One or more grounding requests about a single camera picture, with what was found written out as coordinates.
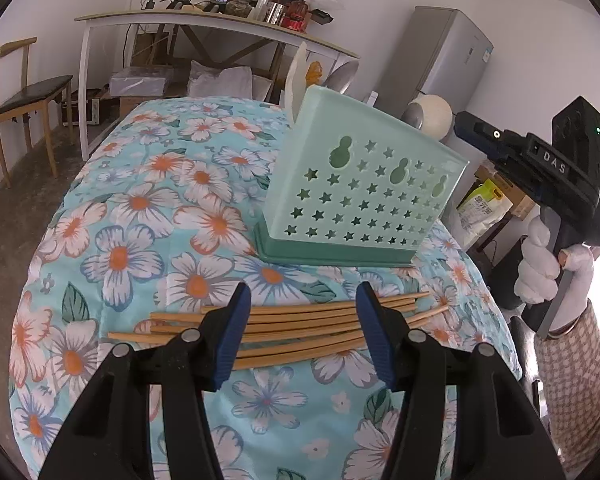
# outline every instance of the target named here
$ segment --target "blue gripper pad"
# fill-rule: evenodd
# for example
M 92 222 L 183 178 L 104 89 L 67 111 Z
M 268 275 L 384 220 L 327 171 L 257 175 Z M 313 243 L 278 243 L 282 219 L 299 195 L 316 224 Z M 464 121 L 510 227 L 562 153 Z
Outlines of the blue gripper pad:
M 216 345 L 216 370 L 213 376 L 216 389 L 229 378 L 234 366 L 251 311 L 251 289 L 245 283 L 239 283 L 226 308 L 232 311 Z

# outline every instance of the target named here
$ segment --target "wooden chair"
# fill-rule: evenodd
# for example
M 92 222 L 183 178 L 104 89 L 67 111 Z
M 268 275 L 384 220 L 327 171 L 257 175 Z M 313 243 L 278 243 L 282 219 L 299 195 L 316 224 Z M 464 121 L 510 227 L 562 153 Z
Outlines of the wooden chair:
M 46 153 L 49 157 L 49 165 L 51 173 L 55 178 L 58 177 L 58 169 L 54 160 L 53 147 L 51 145 L 51 127 L 49 125 L 49 108 L 48 104 L 52 100 L 62 100 L 62 90 L 66 90 L 67 102 L 67 120 L 69 123 L 69 136 L 72 144 L 74 139 L 73 118 L 71 114 L 71 79 L 72 75 L 63 75 L 51 79 L 45 79 L 27 84 L 27 73 L 29 71 L 29 45 L 35 43 L 38 38 L 27 38 L 26 40 L 11 41 L 0 47 L 0 58 L 14 52 L 20 48 L 22 53 L 22 77 L 20 80 L 21 90 L 7 99 L 0 106 L 0 123 L 9 119 L 14 119 L 22 116 L 24 122 L 24 140 L 27 144 L 27 152 L 31 150 L 31 134 L 29 129 L 29 114 L 40 110 L 42 112 L 42 125 L 45 133 Z M 2 150 L 2 141 L 0 140 L 0 165 L 2 174 L 4 175 L 7 187 L 11 187 L 11 179 L 9 178 L 9 170 L 7 163 L 4 160 L 4 152 Z

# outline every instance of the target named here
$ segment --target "hand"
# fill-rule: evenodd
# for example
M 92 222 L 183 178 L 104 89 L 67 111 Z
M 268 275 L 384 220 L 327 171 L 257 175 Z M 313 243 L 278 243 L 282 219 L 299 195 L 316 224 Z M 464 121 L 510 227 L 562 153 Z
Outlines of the hand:
M 539 216 L 529 223 L 528 237 L 522 242 L 524 259 L 518 266 L 518 279 L 513 291 L 526 304 L 538 304 L 552 300 L 558 292 L 555 279 L 560 267 L 574 272 L 571 285 L 562 300 L 560 309 L 551 323 L 555 332 L 584 312 L 587 294 L 593 279 L 593 255 L 583 245 L 563 249 L 558 259 L 547 250 L 550 232 Z

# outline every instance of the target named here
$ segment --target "black chair seat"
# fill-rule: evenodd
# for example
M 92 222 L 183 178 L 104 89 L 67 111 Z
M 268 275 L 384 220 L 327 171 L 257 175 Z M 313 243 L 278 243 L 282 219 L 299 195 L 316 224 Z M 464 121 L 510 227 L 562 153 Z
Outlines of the black chair seat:
M 47 99 L 71 81 L 73 77 L 72 75 L 61 75 L 25 86 L 16 95 L 2 103 L 0 114 Z

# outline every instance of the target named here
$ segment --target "plastic storage box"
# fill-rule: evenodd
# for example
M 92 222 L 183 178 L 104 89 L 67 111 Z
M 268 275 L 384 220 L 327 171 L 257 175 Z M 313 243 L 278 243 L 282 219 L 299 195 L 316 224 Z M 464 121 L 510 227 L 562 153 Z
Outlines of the plastic storage box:
M 171 66 L 129 66 L 111 76 L 109 94 L 113 97 L 162 97 L 172 78 Z
M 308 88 L 255 229 L 282 264 L 408 264 L 468 162 L 380 110 Z

